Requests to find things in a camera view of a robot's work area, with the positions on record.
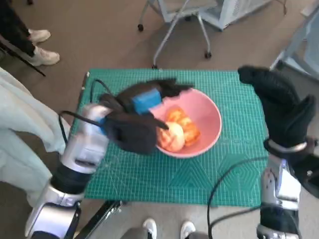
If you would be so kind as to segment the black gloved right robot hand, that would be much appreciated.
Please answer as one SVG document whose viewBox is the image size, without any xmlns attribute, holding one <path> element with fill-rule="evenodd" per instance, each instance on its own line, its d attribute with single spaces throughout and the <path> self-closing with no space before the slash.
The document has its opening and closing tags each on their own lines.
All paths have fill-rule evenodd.
<svg viewBox="0 0 319 239">
<path fill-rule="evenodd" d="M 269 139 L 284 148 L 306 142 L 316 112 L 315 96 L 300 99 L 286 77 L 268 68 L 242 66 L 238 74 L 240 82 L 251 85 L 261 101 Z"/>
</svg>

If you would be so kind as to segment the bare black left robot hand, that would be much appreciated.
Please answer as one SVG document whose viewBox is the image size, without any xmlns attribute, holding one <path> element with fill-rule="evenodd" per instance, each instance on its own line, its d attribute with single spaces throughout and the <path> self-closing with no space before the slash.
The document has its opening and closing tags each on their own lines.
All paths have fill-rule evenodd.
<svg viewBox="0 0 319 239">
<path fill-rule="evenodd" d="M 192 88 L 190 83 L 179 84 L 176 78 L 153 79 L 131 85 L 117 94 L 116 100 L 128 113 L 149 115 L 150 109 L 160 105 L 164 98 L 178 97 Z"/>
</svg>

